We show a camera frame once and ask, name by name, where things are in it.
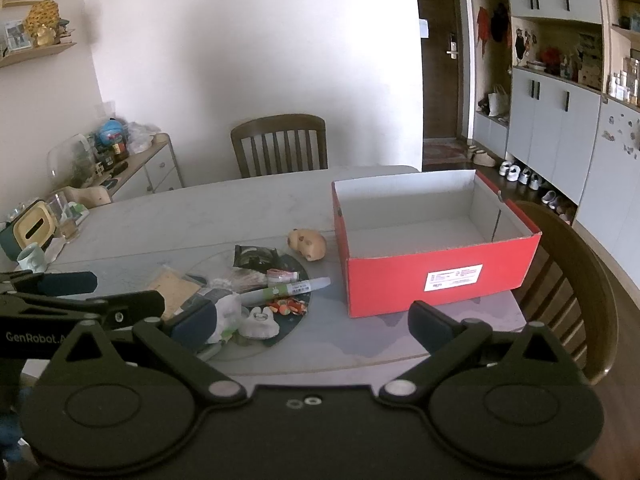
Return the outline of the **cotton swabs bag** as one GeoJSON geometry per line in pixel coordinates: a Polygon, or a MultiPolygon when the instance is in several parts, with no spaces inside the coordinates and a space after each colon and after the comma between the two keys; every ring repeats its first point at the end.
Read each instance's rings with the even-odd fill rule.
{"type": "Polygon", "coordinates": [[[266,288],[268,285],[265,273],[240,268],[229,269],[222,275],[211,275],[206,281],[211,288],[228,289],[237,294],[266,288]]]}

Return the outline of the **wooden wall shelf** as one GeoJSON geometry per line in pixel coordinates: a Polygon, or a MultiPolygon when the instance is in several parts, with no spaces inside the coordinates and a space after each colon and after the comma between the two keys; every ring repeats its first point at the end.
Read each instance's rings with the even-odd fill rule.
{"type": "Polygon", "coordinates": [[[76,44],[74,42],[70,42],[69,44],[55,44],[54,46],[10,52],[0,60],[0,67],[6,68],[18,63],[35,60],[36,58],[46,58],[47,56],[58,55],[75,46],[76,44]]]}

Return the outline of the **white green wipes pack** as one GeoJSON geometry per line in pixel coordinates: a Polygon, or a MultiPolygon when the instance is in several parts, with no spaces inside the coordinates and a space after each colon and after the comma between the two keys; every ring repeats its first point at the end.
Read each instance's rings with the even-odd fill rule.
{"type": "Polygon", "coordinates": [[[195,355],[210,360],[232,338],[242,322],[240,295],[224,288],[210,288],[194,296],[195,355]]]}

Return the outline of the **tan spotted plush toy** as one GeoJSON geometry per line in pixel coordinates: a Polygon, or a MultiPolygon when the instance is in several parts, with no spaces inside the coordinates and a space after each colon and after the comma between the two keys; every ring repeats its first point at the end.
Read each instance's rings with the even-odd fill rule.
{"type": "Polygon", "coordinates": [[[288,233],[288,247],[309,262],[322,260],[326,255],[326,239],[316,230],[292,230],[288,233]]]}

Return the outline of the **white sideboard cabinet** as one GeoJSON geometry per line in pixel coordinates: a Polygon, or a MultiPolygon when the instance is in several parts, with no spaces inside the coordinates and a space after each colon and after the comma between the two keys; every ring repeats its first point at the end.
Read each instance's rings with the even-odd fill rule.
{"type": "Polygon", "coordinates": [[[148,150],[130,155],[126,163],[127,168],[115,177],[106,172],[93,182],[93,185],[106,188],[113,202],[183,188],[174,148],[167,133],[157,133],[148,150]]]}

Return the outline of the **golden ornament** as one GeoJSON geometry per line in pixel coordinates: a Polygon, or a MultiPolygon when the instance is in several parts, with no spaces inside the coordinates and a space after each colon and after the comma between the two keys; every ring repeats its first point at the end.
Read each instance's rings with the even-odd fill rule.
{"type": "Polygon", "coordinates": [[[67,25],[68,21],[61,18],[58,4],[53,0],[33,4],[24,19],[24,29],[35,48],[54,46],[70,38],[67,25]]]}

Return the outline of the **white shoes row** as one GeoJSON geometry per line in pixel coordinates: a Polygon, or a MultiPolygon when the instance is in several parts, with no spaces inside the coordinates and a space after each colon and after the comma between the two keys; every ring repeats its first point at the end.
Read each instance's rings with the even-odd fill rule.
{"type": "Polygon", "coordinates": [[[577,206],[533,169],[504,160],[498,167],[498,176],[506,181],[506,189],[517,200],[544,206],[565,223],[573,223],[577,206]]]}

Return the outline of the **grey correction tape dispenser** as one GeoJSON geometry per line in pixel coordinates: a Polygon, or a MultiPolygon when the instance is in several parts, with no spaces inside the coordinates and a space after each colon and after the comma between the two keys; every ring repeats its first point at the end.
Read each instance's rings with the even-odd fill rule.
{"type": "Polygon", "coordinates": [[[254,307],[242,321],[239,333],[246,339],[267,340],[279,335],[280,326],[270,307],[254,307]]]}

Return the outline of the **blue globe toy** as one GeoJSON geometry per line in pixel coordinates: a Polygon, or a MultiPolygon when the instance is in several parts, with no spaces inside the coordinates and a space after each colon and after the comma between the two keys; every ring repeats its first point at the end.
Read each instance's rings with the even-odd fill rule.
{"type": "Polygon", "coordinates": [[[96,143],[107,148],[113,145],[126,144],[124,125],[115,118],[107,120],[96,134],[96,143]]]}

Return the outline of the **beige plush on sideboard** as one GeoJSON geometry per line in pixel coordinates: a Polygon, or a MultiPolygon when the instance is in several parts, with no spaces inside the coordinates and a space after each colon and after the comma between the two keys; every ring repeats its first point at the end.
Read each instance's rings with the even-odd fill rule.
{"type": "Polygon", "coordinates": [[[72,188],[66,186],[61,192],[66,200],[85,206],[88,209],[108,205],[112,202],[111,195],[103,186],[92,186],[91,188],[72,188]]]}

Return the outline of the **red orange keychain toy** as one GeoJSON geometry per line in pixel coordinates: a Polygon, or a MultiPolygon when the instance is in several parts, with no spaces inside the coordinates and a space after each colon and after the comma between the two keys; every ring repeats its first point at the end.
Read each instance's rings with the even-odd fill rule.
{"type": "Polygon", "coordinates": [[[274,314],[282,316],[302,316],[307,313],[307,305],[303,301],[299,301],[295,298],[281,298],[271,301],[268,304],[268,308],[274,314]]]}

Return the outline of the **small photo frame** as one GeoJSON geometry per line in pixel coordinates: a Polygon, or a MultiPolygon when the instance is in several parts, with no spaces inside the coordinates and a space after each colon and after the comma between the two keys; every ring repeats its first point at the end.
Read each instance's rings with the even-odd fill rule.
{"type": "Polygon", "coordinates": [[[6,47],[10,52],[32,48],[32,40],[22,20],[5,22],[4,32],[6,33],[6,47]]]}

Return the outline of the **green white tube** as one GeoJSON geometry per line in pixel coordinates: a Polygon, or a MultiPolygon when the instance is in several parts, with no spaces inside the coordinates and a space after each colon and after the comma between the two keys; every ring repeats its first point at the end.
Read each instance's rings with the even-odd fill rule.
{"type": "Polygon", "coordinates": [[[331,285],[330,278],[312,278],[295,283],[277,284],[267,288],[242,292],[241,304],[245,307],[269,304],[272,300],[309,294],[315,290],[324,289],[331,285]]]}

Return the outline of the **dark foil packet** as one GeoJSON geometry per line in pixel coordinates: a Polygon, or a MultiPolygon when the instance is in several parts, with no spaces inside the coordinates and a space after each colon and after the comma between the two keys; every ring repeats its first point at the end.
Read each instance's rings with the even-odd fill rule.
{"type": "Polygon", "coordinates": [[[266,273],[277,269],[280,257],[275,249],[262,246],[236,245],[234,248],[233,266],[239,269],[266,273]]]}

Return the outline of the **small pink white tube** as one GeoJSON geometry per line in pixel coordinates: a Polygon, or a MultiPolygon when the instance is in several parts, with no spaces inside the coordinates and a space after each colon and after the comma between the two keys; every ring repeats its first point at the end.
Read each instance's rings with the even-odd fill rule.
{"type": "Polygon", "coordinates": [[[269,286],[290,284],[299,280],[299,273],[290,270],[269,269],[266,272],[266,279],[269,286]]]}

